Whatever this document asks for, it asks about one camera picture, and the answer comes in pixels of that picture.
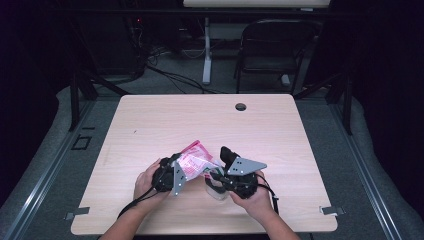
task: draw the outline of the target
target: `finger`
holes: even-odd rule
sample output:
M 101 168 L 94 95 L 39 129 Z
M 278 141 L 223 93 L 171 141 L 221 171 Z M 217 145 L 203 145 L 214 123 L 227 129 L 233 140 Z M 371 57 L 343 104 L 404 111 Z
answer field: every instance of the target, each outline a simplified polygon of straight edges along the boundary
M 154 163 L 150 164 L 150 166 L 149 166 L 149 167 L 147 167 L 146 172 L 147 172 L 149 169 L 151 169 L 152 167 L 154 167 L 154 166 L 156 166 L 156 165 L 159 165 L 159 160 L 160 160 L 160 159 L 158 159 L 158 160 L 156 160 Z
M 260 171 L 260 170 L 258 170 L 258 171 L 256 171 L 255 172 L 257 175 L 259 175 L 259 176 L 261 176 L 261 177 L 257 177 L 258 178 L 258 183 L 259 184 L 265 184 L 265 174 L 262 172 L 262 171 Z
M 230 192 L 230 197 L 231 199 L 233 199 L 233 202 L 235 202 L 236 204 L 238 204 L 242 199 L 233 191 L 229 191 Z
M 135 184 L 138 184 L 141 180 L 141 178 L 143 177 L 144 172 L 140 173 L 137 177 L 137 180 L 135 181 Z
M 158 158 L 152 165 L 159 164 L 160 160 L 161 160 L 161 158 Z
M 151 168 L 146 170 L 146 179 L 149 179 L 150 181 L 153 178 L 153 175 L 155 174 L 156 170 L 159 169 L 159 165 L 154 165 Z

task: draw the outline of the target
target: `black chair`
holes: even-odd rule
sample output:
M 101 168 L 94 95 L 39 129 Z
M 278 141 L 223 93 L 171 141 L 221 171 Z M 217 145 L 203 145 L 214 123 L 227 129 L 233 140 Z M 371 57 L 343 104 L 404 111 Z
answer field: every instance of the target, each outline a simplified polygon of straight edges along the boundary
M 242 73 L 294 75 L 293 94 L 307 45 L 319 35 L 320 24 L 312 21 L 263 19 L 249 24 L 242 33 L 234 78 L 237 93 Z

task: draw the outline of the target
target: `wire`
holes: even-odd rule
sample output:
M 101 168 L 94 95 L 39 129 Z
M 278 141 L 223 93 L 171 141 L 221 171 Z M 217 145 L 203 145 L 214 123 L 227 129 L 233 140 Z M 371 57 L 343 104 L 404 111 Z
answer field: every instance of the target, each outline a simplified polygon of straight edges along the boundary
M 192 49 L 192 50 L 182 50 L 182 52 L 184 53 L 184 55 L 186 55 L 188 58 L 191 58 L 191 59 L 195 59 L 195 58 L 198 58 L 198 57 L 201 57 L 202 55 L 203 55 L 203 53 L 205 53 L 205 48 L 203 48 L 203 49 L 199 49 L 199 50 L 197 50 L 197 49 Z M 196 55 L 196 56 L 191 56 L 191 55 L 189 55 L 189 54 L 187 54 L 187 52 L 194 52 L 194 51 L 202 51 L 200 54 L 198 54 L 198 55 Z
M 156 192 L 155 194 L 146 197 L 155 187 L 156 185 L 159 183 L 159 180 L 163 177 L 163 175 L 165 174 L 166 171 L 162 171 L 162 174 L 158 177 L 158 180 L 155 183 L 152 183 L 152 187 L 149 188 L 149 190 L 147 190 L 144 194 L 142 194 L 140 197 L 132 200 L 130 203 L 127 204 L 127 206 L 125 206 L 121 212 L 118 214 L 118 218 L 122 216 L 122 214 L 124 214 L 126 211 L 128 211 L 128 209 L 135 207 L 139 202 L 144 201 L 146 199 L 149 199 L 151 197 L 153 197 L 154 195 L 158 194 L 158 192 Z
M 174 86 L 184 94 L 186 94 L 186 92 L 183 91 L 180 87 L 178 87 L 178 85 L 176 85 L 174 81 L 184 83 L 184 84 L 187 84 L 191 87 L 197 88 L 197 89 L 202 91 L 202 94 L 205 94 L 205 93 L 213 93 L 213 94 L 224 93 L 225 94 L 225 92 L 222 92 L 222 91 L 206 89 L 200 83 L 198 83 L 196 80 L 182 76 L 182 75 L 179 75 L 179 74 L 176 74 L 176 73 L 166 72 L 166 71 L 157 69 L 157 68 L 155 68 L 153 66 L 149 66 L 149 65 L 147 65 L 146 68 L 167 77 L 174 84 Z
M 106 77 L 105 77 L 105 79 L 108 82 L 112 83 L 113 85 L 120 85 L 120 84 L 124 84 L 124 83 L 133 82 L 133 81 L 137 80 L 139 77 L 141 77 L 141 75 L 142 74 L 132 74 L 131 77 L 117 79 L 117 80 L 110 80 L 110 79 L 107 79 Z
M 236 182 L 236 183 L 233 183 L 233 185 L 234 186 L 258 186 L 258 187 L 263 187 L 263 188 L 265 188 L 266 190 L 268 190 L 270 193 L 271 193 L 271 196 L 272 196 L 272 205 L 273 205 L 273 207 L 274 207 L 274 211 L 276 212 L 276 213 L 279 213 L 279 210 L 278 210 L 278 200 L 279 200 L 279 198 L 277 197 L 277 195 L 275 195 L 275 193 L 274 193 L 274 191 L 271 189 L 271 187 L 269 186 L 269 184 L 268 184 L 268 182 L 265 180 L 265 178 L 264 177 L 262 177 L 262 176 L 260 176 L 260 175 L 258 175 L 258 174 L 256 174 L 256 173 L 254 173 L 257 177 L 260 177 L 260 178 L 262 178 L 263 180 L 264 180 L 264 182 L 265 182 L 265 184 L 266 185 L 264 185 L 264 184 L 260 184 L 260 183 L 258 183 L 258 184 L 252 184 L 252 183 L 245 183 L 245 182 Z
M 153 50 L 150 52 L 150 56 L 147 58 L 147 60 L 149 61 L 149 63 L 153 66 L 156 66 L 158 64 L 158 59 L 159 56 L 164 54 L 164 53 L 169 53 L 168 51 L 162 51 L 164 50 L 165 47 L 156 47 L 153 48 Z
M 200 23 L 199 18 L 197 18 L 196 20 L 197 20 L 197 24 L 199 24 L 200 30 L 202 30 L 202 33 L 203 33 L 203 36 L 204 36 L 205 35 L 205 30 L 204 30 L 202 24 Z

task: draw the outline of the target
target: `desk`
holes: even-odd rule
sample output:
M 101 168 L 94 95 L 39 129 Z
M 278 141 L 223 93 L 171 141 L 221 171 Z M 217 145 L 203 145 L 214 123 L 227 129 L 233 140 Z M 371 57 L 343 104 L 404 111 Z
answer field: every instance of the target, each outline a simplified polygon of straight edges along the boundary
M 184 7 L 192 8 L 327 8 L 330 0 L 184 0 Z M 202 83 L 211 82 L 209 18 L 205 18 L 205 64 Z
M 245 111 L 235 108 L 246 105 Z M 219 159 L 221 146 L 268 165 L 266 179 L 280 198 L 280 215 L 296 232 L 337 228 L 295 102 L 291 95 L 124 96 L 98 156 L 72 232 L 103 234 L 132 200 L 135 180 L 159 157 L 200 140 Z M 169 196 L 138 229 L 138 234 L 242 234 L 264 229 L 231 198 L 208 195 L 203 177 Z

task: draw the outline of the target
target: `black cable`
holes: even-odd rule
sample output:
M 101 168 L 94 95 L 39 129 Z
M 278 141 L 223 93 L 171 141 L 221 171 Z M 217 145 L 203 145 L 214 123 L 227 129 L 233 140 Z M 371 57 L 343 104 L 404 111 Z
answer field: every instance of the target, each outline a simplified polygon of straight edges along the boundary
M 258 187 L 265 188 L 266 190 L 268 190 L 271 193 L 271 196 L 272 196 L 272 205 L 274 207 L 274 211 L 276 213 L 279 213 L 278 202 L 277 202 L 279 200 L 279 198 L 277 197 L 277 195 L 275 195 L 274 191 L 271 189 L 271 187 L 269 186 L 268 182 L 265 180 L 264 177 L 262 177 L 261 175 L 258 175 L 256 173 L 255 173 L 255 175 L 258 176 L 258 177 L 260 177 L 260 178 L 262 178 L 267 185 L 260 184 L 260 183 L 258 183 L 258 184 L 252 184 L 252 183 L 244 183 L 244 182 L 236 182 L 236 183 L 233 183 L 232 185 L 233 186 L 258 186 Z
M 158 65 L 158 58 L 159 56 L 163 53 L 161 51 L 163 47 L 155 47 L 150 51 L 150 56 L 147 58 L 147 60 L 149 61 L 149 63 L 153 66 L 157 66 Z
M 122 210 L 121 210 L 121 212 L 119 213 L 119 215 L 118 215 L 118 218 L 122 215 L 122 214 L 124 214 L 126 211 L 128 211 L 128 209 L 130 209 L 130 208 L 132 208 L 132 207 L 135 207 L 136 205 L 137 205 L 137 203 L 139 203 L 139 202 L 141 202 L 141 201 L 143 201 L 144 199 L 144 197 L 147 195 L 147 194 L 149 194 L 152 190 L 153 190 L 153 186 L 149 189 L 149 190 L 147 190 L 147 192 L 146 193 L 144 193 L 143 195 L 141 195 L 141 197 L 139 197 L 139 198 L 136 198 L 136 199 L 134 199 L 134 200 L 132 200 L 132 202 L 130 202 L 130 203 L 128 203 L 127 204 L 127 206 L 125 206 Z
M 169 81 L 171 81 L 171 83 L 178 89 L 178 90 L 180 90 L 182 93 L 184 93 L 184 94 L 187 94 L 184 90 L 182 90 L 180 87 L 178 87 L 178 85 L 173 81 L 173 80 L 176 80 L 176 79 L 173 79 L 173 78 L 171 78 L 171 77 L 169 77 L 169 76 L 167 76 L 167 75 L 164 75 Z
M 147 190 L 144 194 L 142 194 L 140 197 L 138 197 L 138 198 L 136 198 L 136 199 L 134 199 L 134 200 L 132 200 L 130 203 L 128 203 L 127 204 L 127 206 L 125 206 L 122 210 L 121 210 L 121 212 L 119 213 L 119 215 L 118 215 L 118 218 L 122 215 L 122 214 L 124 214 L 126 211 L 128 211 L 128 209 L 130 209 L 130 208 L 132 208 L 132 207 L 135 207 L 139 202 L 141 202 L 141 201 L 143 201 L 143 200 L 146 200 L 146 199 L 149 199 L 149 198 L 151 198 L 151 197 L 153 197 L 154 195 L 156 195 L 157 194 L 157 192 L 155 193 L 155 194 L 153 194 L 152 196 L 149 196 L 149 197 L 146 197 L 147 196 L 147 194 L 149 194 L 152 190 L 153 190 L 153 188 L 155 188 L 156 187 L 156 185 L 159 183 L 159 180 L 163 177 L 163 175 L 165 174 L 165 171 L 163 171 L 162 172 L 162 174 L 159 176 L 159 178 L 158 178 L 158 180 L 154 183 L 154 184 L 152 184 L 152 187 L 151 188 L 149 188 L 149 190 Z
M 147 65 L 146 68 L 148 68 L 148 69 L 150 69 L 150 70 L 152 70 L 154 72 L 157 72 L 159 74 L 162 74 L 164 76 L 170 77 L 170 78 L 172 78 L 172 79 L 174 79 L 176 81 L 183 82 L 183 83 L 188 84 L 188 85 L 190 85 L 192 87 L 196 87 L 196 88 L 202 90 L 202 93 L 205 93 L 205 89 L 202 87 L 202 85 L 200 85 L 200 83 L 196 82 L 196 80 L 194 80 L 194 79 L 191 79 L 191 78 L 188 78 L 188 77 L 184 77 L 184 76 L 179 75 L 179 74 L 176 74 L 176 73 L 165 72 L 163 70 L 154 68 L 154 67 L 149 66 L 149 65 Z

